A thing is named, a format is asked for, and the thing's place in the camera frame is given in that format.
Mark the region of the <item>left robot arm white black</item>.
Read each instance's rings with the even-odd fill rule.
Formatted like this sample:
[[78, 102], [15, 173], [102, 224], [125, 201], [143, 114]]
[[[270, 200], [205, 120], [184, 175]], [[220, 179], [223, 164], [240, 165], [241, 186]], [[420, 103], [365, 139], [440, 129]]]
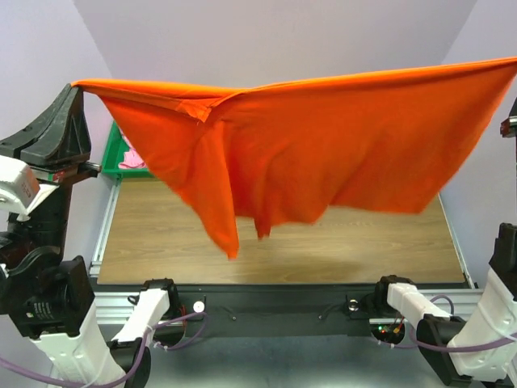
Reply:
[[99, 174], [90, 162], [81, 89], [65, 86], [28, 126], [1, 142], [1, 312], [44, 352], [63, 387], [142, 387], [153, 327], [183, 309], [174, 282], [149, 280], [106, 341], [82, 257], [64, 260], [73, 186]]

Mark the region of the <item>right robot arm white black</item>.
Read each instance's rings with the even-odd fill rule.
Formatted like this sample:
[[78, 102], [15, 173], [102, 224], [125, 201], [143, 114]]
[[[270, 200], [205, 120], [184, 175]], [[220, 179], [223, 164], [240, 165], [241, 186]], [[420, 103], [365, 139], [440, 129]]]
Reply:
[[445, 386], [516, 385], [516, 226], [502, 223], [481, 298], [468, 320], [440, 309], [406, 278], [383, 276], [372, 295], [381, 315], [398, 312]]

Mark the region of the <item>orange t shirt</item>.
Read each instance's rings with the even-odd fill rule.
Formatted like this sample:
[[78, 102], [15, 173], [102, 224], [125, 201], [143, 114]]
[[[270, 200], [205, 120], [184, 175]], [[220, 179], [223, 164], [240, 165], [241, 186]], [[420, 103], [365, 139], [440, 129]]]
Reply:
[[229, 257], [236, 220], [259, 237], [330, 206], [420, 213], [458, 172], [516, 60], [385, 70], [252, 88], [92, 78], [150, 172]]

